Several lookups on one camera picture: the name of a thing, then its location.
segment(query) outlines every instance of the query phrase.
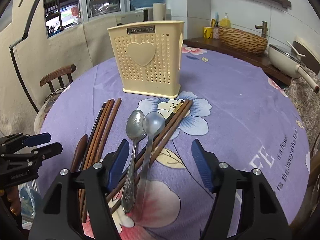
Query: table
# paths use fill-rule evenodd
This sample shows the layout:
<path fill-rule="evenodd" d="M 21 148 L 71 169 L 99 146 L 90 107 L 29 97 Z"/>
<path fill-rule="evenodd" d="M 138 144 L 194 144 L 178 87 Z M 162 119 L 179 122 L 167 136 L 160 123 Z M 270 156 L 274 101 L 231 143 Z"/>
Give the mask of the table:
<path fill-rule="evenodd" d="M 150 169 L 143 219 L 135 223 L 121 208 L 113 215 L 122 239 L 200 238 L 214 195 L 204 188 L 191 155 L 191 143 L 196 138 L 205 150 L 235 169 L 261 169 L 291 223 L 307 187 L 310 157 L 305 129 L 290 99 L 259 67 L 215 51 L 188 47 L 182 51 L 181 90 L 176 99 L 122 92 L 114 58 L 71 84 L 42 127 L 41 132 L 51 134 L 51 142 L 63 145 L 63 152 L 44 161 L 39 169 L 41 194 L 62 168 L 70 167 L 79 139 L 90 134 L 104 101 L 122 98 L 103 157 L 115 151 L 123 138 L 132 147 L 125 126 L 133 110 L 141 109 L 144 114 L 160 111 L 166 117 L 171 105 L 189 98 L 194 104 L 188 116 Z M 140 142 L 139 150 L 146 140 Z M 237 195 L 230 235 L 236 232 L 240 203 Z M 90 235 L 87 226 L 85 231 Z"/>
<path fill-rule="evenodd" d="M 234 48 L 221 42 L 221 40 L 205 39 L 202 37 L 184 40 L 183 44 L 186 44 L 187 46 L 195 47 L 195 48 L 214 50 L 214 51 L 244 60 L 246 62 L 251 63 L 254 66 L 262 68 L 262 70 L 266 74 L 280 80 L 282 83 L 286 84 L 287 86 L 290 86 L 291 77 L 282 73 L 279 69 L 274 67 L 271 64 L 269 57 L 264 54 L 263 55 L 247 54 L 243 51 L 235 50 Z"/>

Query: soap dispenser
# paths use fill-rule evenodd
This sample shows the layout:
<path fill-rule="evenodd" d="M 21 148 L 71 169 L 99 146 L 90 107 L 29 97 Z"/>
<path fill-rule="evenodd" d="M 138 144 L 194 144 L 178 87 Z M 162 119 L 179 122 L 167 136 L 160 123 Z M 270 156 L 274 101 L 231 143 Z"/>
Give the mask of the soap dispenser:
<path fill-rule="evenodd" d="M 225 13 L 226 16 L 220 21 L 220 27 L 231 27 L 231 23 L 228 17 L 228 14 Z"/>

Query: sink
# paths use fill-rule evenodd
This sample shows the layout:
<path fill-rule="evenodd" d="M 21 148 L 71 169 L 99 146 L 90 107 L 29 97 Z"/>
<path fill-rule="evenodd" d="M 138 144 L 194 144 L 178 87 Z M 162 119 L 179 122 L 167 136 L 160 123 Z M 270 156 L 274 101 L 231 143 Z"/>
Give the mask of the sink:
<path fill-rule="evenodd" d="M 262 54 L 268 45 L 266 38 L 228 27 L 219 27 L 219 39 L 229 47 L 247 54 Z"/>

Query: black chopstick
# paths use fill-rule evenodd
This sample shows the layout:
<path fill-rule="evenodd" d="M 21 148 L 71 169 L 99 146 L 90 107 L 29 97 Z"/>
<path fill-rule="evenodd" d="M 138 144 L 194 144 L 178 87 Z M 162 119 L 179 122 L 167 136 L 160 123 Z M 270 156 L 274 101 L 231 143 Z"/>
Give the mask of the black chopstick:
<path fill-rule="evenodd" d="M 182 106 L 182 104 L 184 103 L 184 100 L 181 100 L 181 102 L 179 103 L 179 105 L 180 106 Z M 165 125 L 167 125 L 169 122 L 170 122 L 170 120 L 172 119 L 172 117 L 175 115 L 175 113 L 178 111 L 178 107 L 176 107 L 175 108 L 175 110 L 169 115 L 169 117 L 165 120 Z M 136 156 L 136 158 L 135 158 L 135 163 L 142 157 L 142 155 L 144 155 L 144 153 L 146 152 L 146 147 L 147 147 L 147 145 L 145 145 L 145 147 L 139 152 L 139 154 Z M 128 172 L 128 168 L 126 168 L 125 170 L 124 170 L 124 172 L 122 172 L 122 175 L 121 175 L 121 178 L 119 179 L 119 181 L 121 181 L 123 178 L 124 178 L 124 176 L 126 176 L 127 175 L 127 172 Z"/>
<path fill-rule="evenodd" d="M 94 135 L 94 131 L 96 130 L 97 128 L 97 125 L 99 123 L 99 120 L 100 120 L 100 117 L 102 115 L 102 112 L 104 110 L 104 108 L 106 107 L 107 103 L 103 103 L 101 109 L 100 109 L 100 112 L 97 116 L 97 119 L 96 119 L 96 122 L 94 123 L 94 126 L 92 128 L 92 131 L 91 131 L 91 134 L 90 134 L 90 137 L 89 137 L 89 140 L 88 140 L 88 143 L 87 143 L 87 147 L 85 149 L 85 153 L 84 153 L 84 157 L 83 157 L 83 160 L 82 160 L 82 163 L 81 163 L 81 167 L 80 167 L 80 170 L 83 171 L 83 168 L 84 168 L 84 163 L 85 163 L 85 159 L 87 158 L 87 155 L 88 155 L 88 152 L 89 152 L 89 148 L 90 148 L 90 144 L 92 142 L 92 138 L 93 138 L 93 135 Z"/>

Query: metal spoon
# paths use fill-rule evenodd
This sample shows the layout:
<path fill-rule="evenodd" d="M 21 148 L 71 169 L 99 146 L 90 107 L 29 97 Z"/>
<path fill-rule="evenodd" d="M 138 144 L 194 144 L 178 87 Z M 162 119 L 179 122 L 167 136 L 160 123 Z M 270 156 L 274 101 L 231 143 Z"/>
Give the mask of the metal spoon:
<path fill-rule="evenodd" d="M 137 219 L 137 221 L 139 221 L 141 217 L 141 212 L 143 208 L 143 198 L 144 198 L 144 193 L 146 189 L 146 182 L 147 182 L 147 176 L 148 176 L 148 170 L 149 170 L 153 139 L 155 136 L 161 133 L 161 131 L 165 127 L 165 119 L 162 116 L 162 114 L 158 112 L 151 112 L 147 114 L 146 117 L 144 118 L 142 122 L 142 127 L 148 135 L 148 142 L 147 142 L 147 147 L 146 147 L 146 151 L 143 158 L 143 164 L 142 164 L 142 169 L 140 173 L 140 181 L 139 181 L 137 197 L 136 197 L 137 209 L 135 209 L 134 215 L 136 216 L 135 219 Z"/>
<path fill-rule="evenodd" d="M 127 179 L 125 180 L 121 204 L 123 211 L 129 213 L 134 205 L 134 161 L 136 157 L 136 151 L 139 141 L 141 141 L 147 135 L 142 128 L 142 121 L 144 120 L 144 114 L 140 110 L 134 110 L 128 118 L 126 132 L 127 136 L 133 141 L 132 155 L 127 173 Z"/>

